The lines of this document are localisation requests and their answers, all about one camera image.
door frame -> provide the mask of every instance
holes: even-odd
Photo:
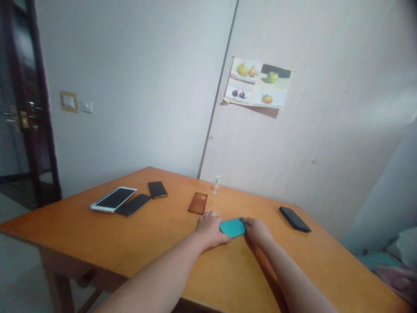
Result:
[[[43,59],[42,59],[42,51],[40,47],[40,37],[39,37],[39,29],[37,27],[37,19],[36,19],[36,10],[35,10],[35,3],[34,0],[25,0],[26,2],[26,11],[21,9],[17,6],[13,0],[0,0],[0,9],[3,15],[3,22],[4,22],[4,36],[6,41],[6,51],[7,51],[7,60],[10,69],[10,75],[13,81],[13,90],[16,99],[16,109],[17,109],[17,116],[16,118],[19,121],[19,124],[22,125],[22,116],[21,111],[27,112],[29,99],[27,99],[25,88],[23,84],[23,68],[22,64],[19,61],[18,57],[18,50],[15,46],[13,40],[13,28],[16,28],[16,21],[12,17],[12,10],[20,10],[28,17],[29,22],[29,29],[30,34],[33,41],[33,49],[35,54],[35,64],[36,64],[36,76],[39,85],[39,97],[40,101],[44,103],[44,125],[45,125],[45,132],[46,132],[46,140],[48,146],[48,153],[50,157],[51,163],[51,170],[52,170],[52,177],[53,177],[53,189],[56,195],[56,199],[62,199],[61,195],[61,186],[59,182],[58,176],[58,166],[57,160],[55,155],[55,143],[53,140],[53,133],[52,133],[52,124],[51,124],[51,115],[50,115],[50,104],[48,98],[48,89],[46,85],[46,75],[43,66]],[[35,201],[38,207],[44,206],[47,204],[46,199],[43,194],[41,181],[40,181],[40,172],[38,168],[38,160],[37,160],[37,153],[36,153],[36,146],[33,140],[33,136],[31,132],[34,130],[30,128],[20,128],[23,140],[25,143],[27,160],[29,163],[30,175],[33,182],[33,188],[35,191]]]

wooden door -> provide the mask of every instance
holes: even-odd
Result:
[[[35,200],[32,207],[41,207],[61,195],[33,2],[2,1],[1,14],[15,98],[13,104],[5,104],[14,107],[14,112],[3,113],[13,113],[19,126],[29,167],[22,179],[30,180]]]

white smartphone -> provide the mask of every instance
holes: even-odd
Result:
[[[124,204],[135,192],[135,188],[117,187],[98,201],[90,205],[90,209],[105,213],[114,213]]]

tiled floor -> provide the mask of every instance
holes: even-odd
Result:
[[[0,223],[29,212],[0,193]],[[48,285],[36,248],[0,234],[0,313],[52,313]],[[93,293],[71,281],[75,309]],[[89,312],[109,295],[102,294]]]

white wall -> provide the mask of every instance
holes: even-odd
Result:
[[[343,245],[353,254],[380,250],[398,232],[417,226],[417,120],[356,216]]]
[[[197,176],[235,4],[36,1],[64,197],[146,166]]]
[[[241,0],[200,178],[344,238],[417,112],[416,21],[411,1]],[[233,55],[295,70],[277,119],[220,106]]]

